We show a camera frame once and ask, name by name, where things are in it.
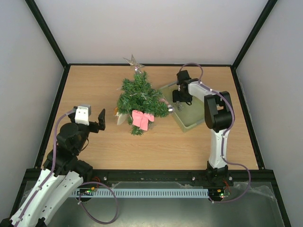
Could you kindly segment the pink paper triangle ornament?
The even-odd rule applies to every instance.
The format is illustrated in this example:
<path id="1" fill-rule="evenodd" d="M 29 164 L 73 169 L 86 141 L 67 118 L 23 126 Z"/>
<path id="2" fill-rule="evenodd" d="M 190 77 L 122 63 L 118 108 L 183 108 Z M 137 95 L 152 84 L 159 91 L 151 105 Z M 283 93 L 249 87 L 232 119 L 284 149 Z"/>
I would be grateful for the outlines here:
<path id="1" fill-rule="evenodd" d="M 168 105 L 169 105 L 169 103 L 168 103 L 168 101 L 167 101 L 166 99 L 161 99 L 161 100 L 160 100 L 160 102 L 165 103 L 165 105 L 166 105 L 166 106 L 168 106 Z"/>

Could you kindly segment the pink bow ornament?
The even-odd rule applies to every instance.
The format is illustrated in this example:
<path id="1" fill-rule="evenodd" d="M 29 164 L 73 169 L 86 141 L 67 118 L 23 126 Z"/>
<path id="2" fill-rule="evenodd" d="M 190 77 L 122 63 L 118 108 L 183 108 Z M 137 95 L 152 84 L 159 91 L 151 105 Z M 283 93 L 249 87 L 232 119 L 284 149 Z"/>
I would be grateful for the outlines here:
<path id="1" fill-rule="evenodd" d="M 140 130 L 147 131 L 149 122 L 154 122 L 154 115 L 133 110 L 132 119 L 134 126 L 139 127 Z"/>

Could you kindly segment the light green plastic basket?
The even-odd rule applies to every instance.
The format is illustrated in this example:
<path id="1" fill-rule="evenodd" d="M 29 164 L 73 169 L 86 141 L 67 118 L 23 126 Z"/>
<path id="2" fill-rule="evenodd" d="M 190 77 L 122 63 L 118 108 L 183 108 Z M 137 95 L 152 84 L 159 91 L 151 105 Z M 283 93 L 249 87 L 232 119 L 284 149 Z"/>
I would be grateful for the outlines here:
<path id="1" fill-rule="evenodd" d="M 174 120 L 183 132 L 187 132 L 197 125 L 204 123 L 204 103 L 196 97 L 192 99 L 192 105 L 181 103 L 183 105 L 182 111 L 178 111 L 176 103 L 172 100 L 173 90 L 178 89 L 176 82 L 170 83 L 160 88 L 164 98 L 170 105 L 175 108 L 172 114 Z"/>

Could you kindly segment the clear led string lights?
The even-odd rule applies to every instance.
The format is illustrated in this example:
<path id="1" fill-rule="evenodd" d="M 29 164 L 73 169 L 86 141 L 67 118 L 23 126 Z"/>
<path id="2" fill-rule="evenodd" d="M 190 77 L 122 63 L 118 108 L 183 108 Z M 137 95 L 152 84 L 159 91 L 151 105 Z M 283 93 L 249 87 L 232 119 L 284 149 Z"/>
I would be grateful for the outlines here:
<path id="1" fill-rule="evenodd" d="M 143 99 L 147 100 L 148 98 L 162 98 L 163 94 L 159 90 L 151 89 L 150 91 L 146 92 L 130 92 L 129 90 L 124 91 L 122 87 L 119 88 L 121 91 L 123 91 L 127 96 L 133 97 L 133 96 L 139 96 Z"/>

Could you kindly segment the small green christmas tree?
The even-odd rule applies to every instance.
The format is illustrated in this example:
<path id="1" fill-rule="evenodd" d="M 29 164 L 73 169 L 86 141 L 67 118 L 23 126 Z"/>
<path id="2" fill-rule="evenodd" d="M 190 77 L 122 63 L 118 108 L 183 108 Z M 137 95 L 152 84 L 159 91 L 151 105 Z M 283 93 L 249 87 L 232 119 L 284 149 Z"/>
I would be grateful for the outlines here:
<path id="1" fill-rule="evenodd" d="M 122 82 L 122 89 L 124 91 L 129 90 L 130 92 L 138 92 L 138 91 L 146 92 L 154 88 L 152 87 L 151 83 L 148 81 L 147 72 L 144 71 L 142 74 L 135 73 L 134 78 L 132 80 L 124 79 Z M 133 119 L 132 119 L 133 110 L 138 110 L 147 114 L 148 113 L 153 114 L 154 118 L 159 118 L 159 117 L 164 118 L 169 115 L 168 106 L 166 106 L 165 103 L 160 102 L 162 98 L 154 97 L 145 100 L 139 96 L 133 96 L 133 97 L 127 96 L 122 91 L 117 101 L 117 107 L 119 113 L 128 114 L 127 123 L 131 126 L 132 135 L 141 136 L 146 132 L 140 130 L 139 127 L 133 125 Z"/>

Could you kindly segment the silver star ornament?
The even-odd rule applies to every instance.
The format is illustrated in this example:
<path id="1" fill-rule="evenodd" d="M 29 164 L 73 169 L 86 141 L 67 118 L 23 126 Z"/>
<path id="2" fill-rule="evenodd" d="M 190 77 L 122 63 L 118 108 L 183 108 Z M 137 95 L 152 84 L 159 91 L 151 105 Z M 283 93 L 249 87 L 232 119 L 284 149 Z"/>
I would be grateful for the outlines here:
<path id="1" fill-rule="evenodd" d="M 144 68 L 145 66 L 138 63 L 132 54 L 130 59 L 127 58 L 123 58 L 123 59 L 130 65 L 130 68 L 134 70 L 135 73 L 142 74 L 142 68 Z"/>

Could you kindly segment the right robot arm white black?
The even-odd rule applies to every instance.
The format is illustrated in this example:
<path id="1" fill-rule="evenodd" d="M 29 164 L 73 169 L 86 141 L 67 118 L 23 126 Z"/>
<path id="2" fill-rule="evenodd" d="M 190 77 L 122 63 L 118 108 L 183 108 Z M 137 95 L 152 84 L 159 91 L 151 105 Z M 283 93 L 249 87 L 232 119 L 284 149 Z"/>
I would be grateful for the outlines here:
<path id="1" fill-rule="evenodd" d="M 210 185 L 222 185 L 223 180 L 228 180 L 227 139 L 235 121 L 230 93 L 213 90 L 201 79 L 192 79 L 187 70 L 177 73 L 177 85 L 178 89 L 172 92 L 174 103 L 192 105 L 193 97 L 204 103 L 204 119 L 211 131 L 211 151 L 205 179 Z"/>

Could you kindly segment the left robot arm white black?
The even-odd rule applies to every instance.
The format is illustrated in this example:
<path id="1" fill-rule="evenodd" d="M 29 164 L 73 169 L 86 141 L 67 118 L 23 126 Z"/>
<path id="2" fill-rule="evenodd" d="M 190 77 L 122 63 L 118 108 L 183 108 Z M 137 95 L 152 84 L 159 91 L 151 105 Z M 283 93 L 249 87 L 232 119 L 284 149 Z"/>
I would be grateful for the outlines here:
<path id="1" fill-rule="evenodd" d="M 90 133 L 106 128 L 106 111 L 97 122 L 89 121 L 91 107 L 79 105 L 62 115 L 70 122 L 53 129 L 53 149 L 47 155 L 43 169 L 31 192 L 14 215 L 1 221 L 2 227 L 45 227 L 69 195 L 89 181 L 93 167 L 79 160 L 78 155 L 89 142 Z"/>

